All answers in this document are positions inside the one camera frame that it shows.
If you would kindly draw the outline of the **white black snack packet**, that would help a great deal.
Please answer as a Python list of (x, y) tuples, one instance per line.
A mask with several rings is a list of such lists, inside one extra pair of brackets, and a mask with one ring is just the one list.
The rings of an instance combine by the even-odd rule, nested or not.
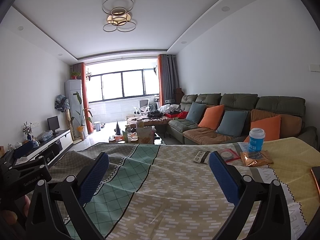
[(193, 162), (208, 164), (210, 154), (210, 151), (199, 151), (193, 158)]

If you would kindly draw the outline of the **white black tv cabinet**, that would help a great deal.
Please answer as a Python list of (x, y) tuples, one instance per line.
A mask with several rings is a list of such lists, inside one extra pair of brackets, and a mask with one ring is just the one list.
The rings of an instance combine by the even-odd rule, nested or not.
[[(51, 150), (48, 148), (57, 145), (59, 151)], [(26, 155), (17, 159), (16, 164), (26, 163), (35, 160), (39, 156), (43, 156), (49, 167), (54, 166), (73, 146), (71, 131), (69, 129), (60, 130), (47, 141), (40, 143), (39, 148), (33, 149)]]

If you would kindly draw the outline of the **orange cushion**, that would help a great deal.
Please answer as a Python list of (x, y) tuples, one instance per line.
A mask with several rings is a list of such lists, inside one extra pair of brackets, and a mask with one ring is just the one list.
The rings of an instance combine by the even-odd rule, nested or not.
[(207, 108), (198, 126), (200, 128), (209, 128), (212, 130), (216, 130), (220, 125), (223, 113), (224, 105)]
[(280, 124), (281, 116), (277, 115), (251, 122), (251, 129), (263, 129), (265, 131), (264, 141), (278, 140), (280, 138)]

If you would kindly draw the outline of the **smartphone orange case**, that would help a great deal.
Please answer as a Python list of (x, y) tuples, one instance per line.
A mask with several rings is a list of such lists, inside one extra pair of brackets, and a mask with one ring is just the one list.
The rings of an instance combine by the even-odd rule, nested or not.
[(320, 167), (319, 166), (312, 167), (311, 174), (312, 174), (313, 179), (315, 181), (317, 191), (320, 194)]

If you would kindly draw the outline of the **orange grey curtain left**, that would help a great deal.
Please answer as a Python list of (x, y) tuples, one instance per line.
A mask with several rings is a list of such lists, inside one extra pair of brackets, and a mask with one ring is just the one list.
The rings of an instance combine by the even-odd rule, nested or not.
[[(71, 66), (70, 68), (70, 74), (73, 72), (76, 72), (78, 74), (78, 79), (81, 80), (81, 96), (82, 96), (82, 107), (89, 107), (88, 99), (87, 99), (87, 87), (86, 87), (86, 81), (87, 81), (87, 73), (86, 73), (86, 64), (84, 62), (76, 63)], [(89, 121), (86, 121), (86, 129), (87, 133), (91, 134), (93, 133), (93, 124), (91, 124)]]

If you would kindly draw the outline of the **red snack packet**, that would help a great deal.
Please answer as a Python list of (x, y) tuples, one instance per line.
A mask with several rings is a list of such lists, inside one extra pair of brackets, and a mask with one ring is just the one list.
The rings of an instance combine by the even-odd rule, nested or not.
[(230, 148), (218, 150), (218, 153), (226, 163), (240, 159), (240, 156)]

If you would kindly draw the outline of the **brown sofa blanket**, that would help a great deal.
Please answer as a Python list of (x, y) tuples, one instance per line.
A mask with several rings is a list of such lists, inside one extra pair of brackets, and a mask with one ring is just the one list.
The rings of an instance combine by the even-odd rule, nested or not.
[(183, 132), (183, 136), (185, 142), (191, 141), (199, 145), (221, 144), (235, 139), (235, 137), (216, 133), (215, 130), (209, 128), (190, 129)]

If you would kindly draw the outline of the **orange cushion near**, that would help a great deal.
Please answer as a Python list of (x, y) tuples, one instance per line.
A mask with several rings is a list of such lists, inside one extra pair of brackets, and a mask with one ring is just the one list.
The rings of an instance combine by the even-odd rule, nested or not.
[(251, 122), (251, 129), (263, 129), (265, 131), (264, 141), (278, 140), (280, 138), (280, 124), (281, 116), (277, 115)]

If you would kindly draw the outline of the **white office chair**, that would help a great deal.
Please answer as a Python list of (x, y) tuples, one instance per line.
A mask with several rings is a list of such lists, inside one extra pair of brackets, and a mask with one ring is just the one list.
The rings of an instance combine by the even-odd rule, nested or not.
[(134, 113), (137, 115), (148, 114), (150, 111), (149, 99), (139, 100), (138, 107), (135, 107), (134, 109)]

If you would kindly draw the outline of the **blue grey cushion near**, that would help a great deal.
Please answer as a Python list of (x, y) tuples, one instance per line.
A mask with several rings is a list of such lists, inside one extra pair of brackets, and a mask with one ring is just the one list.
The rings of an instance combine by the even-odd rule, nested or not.
[(225, 111), (216, 133), (239, 137), (242, 133), (248, 111)]

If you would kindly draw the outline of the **small black monitor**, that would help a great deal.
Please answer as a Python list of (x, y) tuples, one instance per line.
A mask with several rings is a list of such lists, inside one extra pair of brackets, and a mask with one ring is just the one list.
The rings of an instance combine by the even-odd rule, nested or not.
[(57, 134), (57, 130), (60, 128), (59, 119), (57, 116), (53, 116), (47, 119), (48, 128), (53, 132), (53, 134)]

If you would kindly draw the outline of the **blue grey cushion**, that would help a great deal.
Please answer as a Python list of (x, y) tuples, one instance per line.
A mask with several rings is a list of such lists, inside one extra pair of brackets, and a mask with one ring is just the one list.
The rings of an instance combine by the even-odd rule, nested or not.
[(198, 124), (205, 108), (204, 104), (193, 102), (185, 119)]
[(239, 137), (242, 133), (248, 111), (225, 111), (216, 133)]

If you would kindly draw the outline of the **cluttered coffee table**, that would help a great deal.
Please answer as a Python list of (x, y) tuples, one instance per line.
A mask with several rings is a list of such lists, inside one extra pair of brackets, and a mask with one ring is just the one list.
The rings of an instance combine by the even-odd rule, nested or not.
[(125, 121), (108, 123), (110, 126), (107, 135), (109, 143), (132, 143), (132, 144), (164, 144), (161, 137), (157, 134), (156, 129), (152, 126), (131, 128)]

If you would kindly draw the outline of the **patterned tablecloth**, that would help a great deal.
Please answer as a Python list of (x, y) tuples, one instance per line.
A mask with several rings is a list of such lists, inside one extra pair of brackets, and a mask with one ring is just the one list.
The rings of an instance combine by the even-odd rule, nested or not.
[[(319, 207), (311, 168), (319, 152), (297, 138), (265, 142), (272, 164), (232, 165), (255, 181), (278, 179), (285, 192), (291, 237), (297, 239)], [(76, 175), (96, 157), (109, 156), (108, 170), (85, 211), (104, 239), (212, 239), (230, 215), (210, 167), (196, 163), (199, 151), (247, 150), (243, 142), (221, 145), (137, 145), (98, 143), (69, 151), (49, 172), (54, 182)]]

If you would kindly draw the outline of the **blue grey cushion far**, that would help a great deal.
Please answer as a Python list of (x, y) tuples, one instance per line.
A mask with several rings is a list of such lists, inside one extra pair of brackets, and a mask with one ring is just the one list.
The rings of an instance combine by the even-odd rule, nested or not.
[(185, 119), (198, 124), (205, 108), (204, 104), (193, 102)]

